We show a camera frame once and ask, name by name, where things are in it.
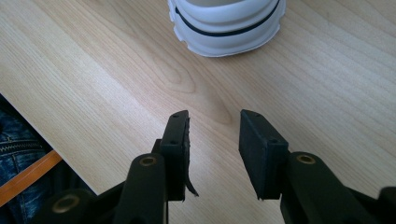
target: orange strap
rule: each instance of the orange strap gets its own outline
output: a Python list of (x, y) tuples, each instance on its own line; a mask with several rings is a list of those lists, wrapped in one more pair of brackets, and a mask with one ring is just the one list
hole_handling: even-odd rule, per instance
[(35, 183), (58, 162), (61, 156), (52, 150), (0, 187), (0, 207)]

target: black rubber band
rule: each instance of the black rubber band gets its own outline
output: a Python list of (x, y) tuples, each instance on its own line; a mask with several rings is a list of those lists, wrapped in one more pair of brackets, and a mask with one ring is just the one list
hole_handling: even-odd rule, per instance
[(175, 11), (176, 13), (180, 16), (180, 18), (184, 21), (184, 23), (190, 28), (192, 29), (194, 32), (200, 34), (200, 35), (208, 35), (208, 36), (214, 36), (214, 37), (224, 37), (224, 36), (230, 36), (230, 35), (241, 35), (243, 33), (246, 33), (248, 31), (253, 30), (254, 28), (262, 25), (263, 23), (265, 23), (266, 21), (268, 21), (268, 19), (271, 18), (271, 16), (274, 14), (277, 6), (279, 5), (280, 0), (277, 1), (274, 9), (270, 12), (270, 14), (268, 14), (264, 19), (262, 19), (261, 21), (258, 21), (257, 23), (254, 23), (253, 25), (250, 25), (246, 28), (240, 29), (240, 30), (235, 30), (235, 31), (230, 31), (230, 32), (223, 32), (223, 33), (212, 33), (212, 32), (207, 32), (207, 31), (203, 31), (200, 30), (198, 28), (196, 28), (195, 26), (193, 26), (191, 23), (189, 23), (186, 18), (183, 17), (183, 15), (181, 15), (180, 11), (178, 10), (178, 8), (176, 7)]

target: white plastic cup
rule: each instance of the white plastic cup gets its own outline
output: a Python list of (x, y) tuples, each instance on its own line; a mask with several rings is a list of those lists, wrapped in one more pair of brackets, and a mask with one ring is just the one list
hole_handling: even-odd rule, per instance
[(180, 41), (206, 57), (256, 49), (279, 30), (286, 0), (168, 0)]

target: denim fabric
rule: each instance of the denim fabric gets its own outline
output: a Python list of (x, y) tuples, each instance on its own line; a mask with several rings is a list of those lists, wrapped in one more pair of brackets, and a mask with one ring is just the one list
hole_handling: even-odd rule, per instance
[[(46, 154), (31, 130), (0, 108), (0, 186)], [(0, 224), (29, 223), (51, 195), (48, 176), (0, 208)]]

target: wooden table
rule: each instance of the wooden table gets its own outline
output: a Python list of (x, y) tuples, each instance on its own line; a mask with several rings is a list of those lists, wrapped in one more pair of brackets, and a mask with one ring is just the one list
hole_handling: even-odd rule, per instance
[(373, 197), (396, 185), (395, 1), (288, 1), (272, 41), (226, 58), (188, 51), (165, 0), (3, 0), (0, 10), (0, 92), (97, 193), (183, 109), (200, 197), (171, 203), (171, 223), (283, 222), (278, 201), (256, 200), (239, 156), (242, 108), (345, 185)]

